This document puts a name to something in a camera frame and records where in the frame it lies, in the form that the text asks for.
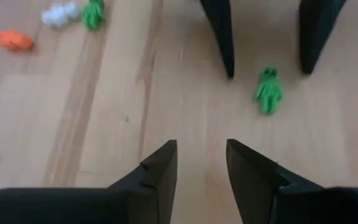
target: wood grain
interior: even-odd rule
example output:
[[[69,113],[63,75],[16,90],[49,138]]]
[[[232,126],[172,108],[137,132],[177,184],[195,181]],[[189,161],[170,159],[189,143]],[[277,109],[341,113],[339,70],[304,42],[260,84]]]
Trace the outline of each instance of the wood grain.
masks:
[[[0,48],[0,188],[107,187],[177,139],[172,223],[240,223],[228,138],[323,186],[358,186],[358,1],[303,77],[298,2],[232,0],[231,82],[198,1],[106,1],[97,32],[43,26],[51,2],[0,0],[0,29],[36,42],[30,54]],[[274,116],[252,102],[266,65],[285,91]]]

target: orange clay figure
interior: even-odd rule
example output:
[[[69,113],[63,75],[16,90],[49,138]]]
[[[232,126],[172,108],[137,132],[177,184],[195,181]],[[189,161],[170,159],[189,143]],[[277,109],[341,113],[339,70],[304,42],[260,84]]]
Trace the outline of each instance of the orange clay figure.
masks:
[[[8,50],[31,50],[32,40],[16,30],[0,31],[0,46]]]

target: green clay figure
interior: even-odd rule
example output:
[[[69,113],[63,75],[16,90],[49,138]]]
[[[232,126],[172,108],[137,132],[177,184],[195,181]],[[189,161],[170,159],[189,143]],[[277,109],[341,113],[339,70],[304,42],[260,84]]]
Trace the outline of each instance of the green clay figure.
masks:
[[[263,114],[274,114],[278,103],[283,99],[283,90],[277,78],[276,68],[267,67],[260,74],[260,85],[255,100],[260,101]]]
[[[97,30],[104,19],[104,1],[89,0],[82,12],[84,25],[90,30]]]

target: white clay figure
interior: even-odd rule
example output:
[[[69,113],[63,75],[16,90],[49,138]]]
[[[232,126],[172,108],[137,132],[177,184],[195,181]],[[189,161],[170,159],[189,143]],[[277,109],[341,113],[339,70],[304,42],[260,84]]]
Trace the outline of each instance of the white clay figure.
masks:
[[[75,2],[54,3],[52,7],[41,13],[41,20],[44,24],[61,28],[70,21],[76,20],[81,14]]]

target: green toy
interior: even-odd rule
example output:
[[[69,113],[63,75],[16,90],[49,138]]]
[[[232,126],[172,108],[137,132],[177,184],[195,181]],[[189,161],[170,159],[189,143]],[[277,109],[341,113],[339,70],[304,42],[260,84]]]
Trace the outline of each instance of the green toy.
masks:
[[[82,21],[90,30],[97,30],[104,19],[104,1],[89,0],[82,12]]]
[[[263,114],[274,114],[278,103],[283,99],[283,90],[278,82],[276,68],[266,67],[260,73],[260,85],[255,100],[260,101],[260,109]]]

